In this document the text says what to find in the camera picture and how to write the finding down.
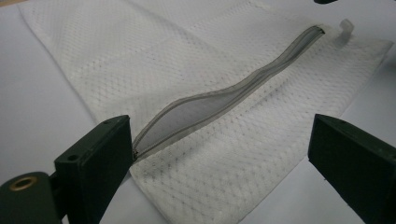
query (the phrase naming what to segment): white table surface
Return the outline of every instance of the white table surface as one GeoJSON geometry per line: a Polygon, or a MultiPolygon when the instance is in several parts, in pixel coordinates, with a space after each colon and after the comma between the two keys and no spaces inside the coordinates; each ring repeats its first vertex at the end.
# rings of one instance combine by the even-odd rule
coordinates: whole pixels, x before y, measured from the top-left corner
{"type": "MultiPolygon", "coordinates": [[[[338,26],[355,35],[396,42],[396,2],[268,0],[268,5],[338,26]]],[[[360,91],[342,119],[396,146],[396,50],[360,91]]],[[[16,6],[0,8],[0,184],[33,171],[54,172],[53,161],[94,127],[87,108],[16,6]]],[[[166,223],[130,178],[101,223],[166,223]]],[[[241,223],[363,223],[305,158],[241,223]]]]}

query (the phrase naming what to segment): mesh laundry bag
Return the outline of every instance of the mesh laundry bag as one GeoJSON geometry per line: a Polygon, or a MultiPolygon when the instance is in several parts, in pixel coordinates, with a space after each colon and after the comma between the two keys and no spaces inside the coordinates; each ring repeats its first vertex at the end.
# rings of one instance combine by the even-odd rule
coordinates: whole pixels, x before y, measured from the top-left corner
{"type": "Polygon", "coordinates": [[[20,10],[98,122],[130,115],[134,181],[173,223],[241,220],[305,155],[314,115],[341,115],[390,48],[256,1],[20,10]]]}

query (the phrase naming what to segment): dark green clamp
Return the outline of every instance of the dark green clamp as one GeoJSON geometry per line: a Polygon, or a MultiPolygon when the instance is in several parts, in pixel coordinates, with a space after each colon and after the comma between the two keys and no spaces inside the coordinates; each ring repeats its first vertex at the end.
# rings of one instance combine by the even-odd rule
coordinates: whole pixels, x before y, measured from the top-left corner
{"type": "Polygon", "coordinates": [[[0,223],[99,223],[134,162],[128,116],[108,119],[55,160],[56,172],[0,188],[0,223]]]}
{"type": "Polygon", "coordinates": [[[308,158],[365,223],[395,223],[395,147],[343,120],[316,115],[308,158]]]}

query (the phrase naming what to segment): zipper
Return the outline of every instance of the zipper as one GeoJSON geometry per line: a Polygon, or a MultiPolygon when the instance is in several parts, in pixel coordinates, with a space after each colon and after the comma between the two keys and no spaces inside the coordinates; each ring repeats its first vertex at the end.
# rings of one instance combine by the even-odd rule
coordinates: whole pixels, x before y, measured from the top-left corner
{"type": "Polygon", "coordinates": [[[289,65],[291,65],[322,35],[324,35],[324,31],[321,28],[317,26],[312,26],[305,30],[301,35],[299,35],[278,58],[276,58],[274,61],[267,64],[266,66],[254,71],[252,74],[250,74],[248,77],[246,77],[241,82],[235,84],[234,86],[231,86],[221,91],[212,91],[174,101],[168,107],[163,109],[163,111],[161,111],[136,137],[133,144],[134,154],[139,160],[142,160],[148,155],[151,155],[152,153],[159,151],[161,148],[175,143],[177,140],[187,136],[188,134],[202,128],[203,126],[206,126],[213,120],[221,117],[232,108],[234,108],[236,105],[238,105],[241,101],[246,99],[251,93],[257,90],[266,81],[283,71],[289,65]],[[139,149],[139,145],[142,145],[142,141],[144,142],[145,137],[149,135],[149,132],[151,130],[154,130],[155,132],[155,129],[153,129],[155,128],[155,125],[161,123],[161,121],[164,121],[164,117],[171,115],[171,112],[175,112],[178,107],[205,100],[212,100],[216,102],[217,99],[219,99],[219,101],[227,99],[228,101],[223,101],[223,105],[220,104],[220,108],[215,109],[215,111],[208,112],[208,114],[203,116],[202,118],[198,118],[191,123],[188,123],[184,126],[182,125],[181,127],[174,129],[169,134],[162,136],[159,139],[155,139],[152,143],[148,142],[146,144],[143,144],[145,146],[139,149]]]}

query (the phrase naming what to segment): zipper opening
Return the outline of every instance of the zipper opening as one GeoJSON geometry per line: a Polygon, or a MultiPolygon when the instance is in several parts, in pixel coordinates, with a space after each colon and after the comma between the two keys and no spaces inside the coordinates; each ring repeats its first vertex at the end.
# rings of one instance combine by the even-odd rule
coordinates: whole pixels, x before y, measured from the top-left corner
{"type": "Polygon", "coordinates": [[[234,86],[174,101],[134,140],[134,153],[137,158],[142,160],[218,119],[292,64],[322,35],[322,29],[312,26],[299,35],[278,58],[234,86]]]}

